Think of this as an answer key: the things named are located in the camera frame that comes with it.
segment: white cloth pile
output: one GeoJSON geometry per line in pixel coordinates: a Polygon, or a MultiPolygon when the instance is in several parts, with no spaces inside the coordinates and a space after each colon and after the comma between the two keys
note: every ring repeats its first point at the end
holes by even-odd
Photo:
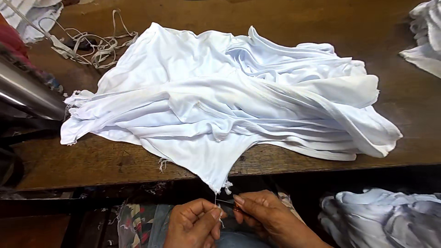
{"type": "Polygon", "coordinates": [[[378,78],[330,44],[283,47],[217,31],[152,23],[98,82],[74,92],[61,143],[88,132],[142,145],[215,192],[239,156],[272,144],[315,158],[382,158],[402,137],[371,104],[378,78]]]}
{"type": "MultiPolygon", "coordinates": [[[[63,9],[61,0],[8,0],[14,5],[26,18],[38,27],[38,22],[44,17],[57,20],[63,9]]],[[[0,13],[13,26],[24,43],[37,42],[44,35],[33,27],[29,26],[22,18],[9,8],[3,1],[0,1],[0,13]]],[[[55,22],[50,19],[44,19],[40,22],[45,31],[49,31],[55,22]]]]}
{"type": "Polygon", "coordinates": [[[341,248],[439,248],[441,199],[375,188],[321,202],[318,219],[341,248]]]}
{"type": "Polygon", "coordinates": [[[417,47],[400,55],[408,62],[441,78],[441,0],[421,3],[409,13],[417,47]]]}

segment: wooden table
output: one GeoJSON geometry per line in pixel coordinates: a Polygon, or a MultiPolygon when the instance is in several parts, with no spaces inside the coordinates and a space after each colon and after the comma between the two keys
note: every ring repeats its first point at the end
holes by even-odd
{"type": "MultiPolygon", "coordinates": [[[[362,169],[441,163],[441,80],[404,61],[398,52],[414,46],[408,12],[421,0],[97,0],[66,7],[59,19],[101,36],[112,34],[112,9],[120,8],[129,30],[143,32],[151,22],[164,27],[246,34],[254,25],[260,35],[278,44],[328,42],[340,56],[363,60],[380,78],[375,109],[404,134],[386,158],[359,155],[353,162],[310,158],[270,145],[249,149],[230,175],[255,175],[319,170],[362,169]]],[[[56,27],[53,34],[63,34],[56,27]]],[[[31,61],[51,72],[69,94],[97,90],[100,73],[64,60],[47,41],[32,45],[31,61]]],[[[74,146],[59,139],[14,145],[25,164],[18,190],[65,188],[194,178],[170,164],[159,172],[158,160],[141,146],[113,142],[88,134],[74,146]]]]}

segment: scissors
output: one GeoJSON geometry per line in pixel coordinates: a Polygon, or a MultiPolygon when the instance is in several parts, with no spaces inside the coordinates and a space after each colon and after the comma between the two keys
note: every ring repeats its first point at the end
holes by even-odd
{"type": "Polygon", "coordinates": [[[227,201],[223,201],[223,200],[219,200],[219,199],[217,199],[216,201],[217,202],[225,203],[225,204],[229,205],[234,211],[239,212],[239,213],[241,213],[243,215],[246,215],[248,217],[251,217],[249,214],[247,214],[244,211],[242,211],[242,209],[240,209],[240,207],[236,204],[236,202],[231,203],[231,202],[227,202],[227,201]]]}

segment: metal pipe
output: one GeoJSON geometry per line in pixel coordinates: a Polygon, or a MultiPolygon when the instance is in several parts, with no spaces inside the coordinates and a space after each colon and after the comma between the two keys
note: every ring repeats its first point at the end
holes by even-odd
{"type": "Polygon", "coordinates": [[[0,99],[34,117],[64,119],[66,105],[63,98],[2,56],[0,99]]]}

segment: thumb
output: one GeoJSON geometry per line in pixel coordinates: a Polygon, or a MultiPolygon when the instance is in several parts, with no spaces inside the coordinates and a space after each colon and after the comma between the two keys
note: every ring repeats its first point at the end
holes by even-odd
{"type": "Polygon", "coordinates": [[[211,229],[219,222],[221,213],[222,210],[220,208],[213,208],[196,221],[190,233],[197,237],[198,243],[203,244],[211,229]]]}
{"type": "Polygon", "coordinates": [[[253,216],[260,222],[264,222],[268,217],[268,208],[248,198],[234,195],[237,205],[247,214],[253,216]]]}

